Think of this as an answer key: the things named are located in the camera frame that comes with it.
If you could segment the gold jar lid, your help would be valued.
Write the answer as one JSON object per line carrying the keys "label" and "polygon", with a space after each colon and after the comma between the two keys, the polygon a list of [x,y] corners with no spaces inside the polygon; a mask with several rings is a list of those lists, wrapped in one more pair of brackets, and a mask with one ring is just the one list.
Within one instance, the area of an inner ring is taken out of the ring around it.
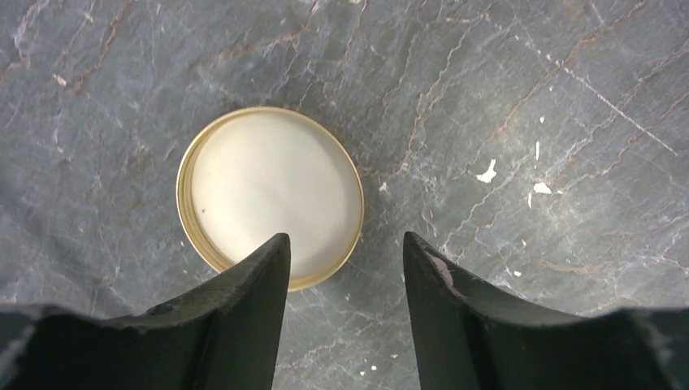
{"label": "gold jar lid", "polygon": [[365,219],[345,147],[320,123],[273,106],[234,110],[202,129],[180,161],[175,197],[189,243],[219,273],[288,235],[292,292],[333,276]]}

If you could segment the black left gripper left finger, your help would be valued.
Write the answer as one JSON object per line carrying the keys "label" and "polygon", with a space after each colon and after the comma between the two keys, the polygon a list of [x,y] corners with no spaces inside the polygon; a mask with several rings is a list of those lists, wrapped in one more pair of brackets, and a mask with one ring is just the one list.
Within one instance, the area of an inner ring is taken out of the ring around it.
{"label": "black left gripper left finger", "polygon": [[290,275],[279,233],[237,265],[138,316],[1,307],[4,389],[269,389]]}

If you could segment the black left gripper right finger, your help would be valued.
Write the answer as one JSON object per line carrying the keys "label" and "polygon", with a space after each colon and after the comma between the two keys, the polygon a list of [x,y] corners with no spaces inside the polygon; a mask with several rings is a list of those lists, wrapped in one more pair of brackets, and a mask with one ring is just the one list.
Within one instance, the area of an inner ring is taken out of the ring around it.
{"label": "black left gripper right finger", "polygon": [[536,305],[403,240],[424,389],[685,389],[688,311],[624,308],[584,318]]}

